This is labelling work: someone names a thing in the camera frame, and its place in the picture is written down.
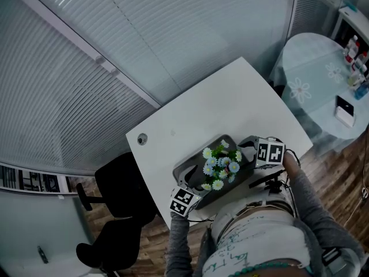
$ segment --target person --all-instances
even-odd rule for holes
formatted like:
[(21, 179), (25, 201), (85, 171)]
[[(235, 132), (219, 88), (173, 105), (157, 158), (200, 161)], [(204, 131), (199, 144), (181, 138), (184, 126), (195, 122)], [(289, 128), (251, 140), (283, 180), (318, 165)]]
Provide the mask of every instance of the person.
[(171, 213), (166, 277), (358, 276), (361, 245), (322, 206), (295, 158), (285, 153), (298, 216), (285, 190), (263, 188), (222, 207), (201, 240), (191, 266), (189, 221)]

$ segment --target gray sleeve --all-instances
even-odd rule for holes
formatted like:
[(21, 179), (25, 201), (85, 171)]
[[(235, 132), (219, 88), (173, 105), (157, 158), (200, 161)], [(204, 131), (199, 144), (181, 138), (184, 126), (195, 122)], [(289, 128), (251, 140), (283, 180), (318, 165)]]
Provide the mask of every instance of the gray sleeve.
[(172, 222), (169, 234), (169, 245), (166, 255), (167, 267), (166, 277), (188, 277), (192, 276), (190, 249), (187, 243), (187, 234), (190, 223), (174, 212), (171, 212)]
[(291, 180), (291, 189), (300, 219), (313, 231), (320, 246), (323, 249), (332, 247), (350, 249), (362, 263), (364, 260), (362, 246), (324, 209), (302, 170)]

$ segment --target light blue tablecloth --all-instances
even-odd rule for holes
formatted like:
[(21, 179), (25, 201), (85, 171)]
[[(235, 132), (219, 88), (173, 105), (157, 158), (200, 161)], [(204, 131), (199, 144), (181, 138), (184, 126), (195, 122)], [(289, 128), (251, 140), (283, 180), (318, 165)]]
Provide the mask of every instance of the light blue tablecloth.
[[(331, 39), (301, 33), (289, 39), (275, 64), (269, 81), (285, 86), (282, 99), (293, 112), (319, 154), (342, 150), (358, 138), (369, 123), (369, 93), (353, 97), (350, 75), (342, 56), (343, 48)], [(336, 95), (355, 108), (353, 128), (334, 116)]]

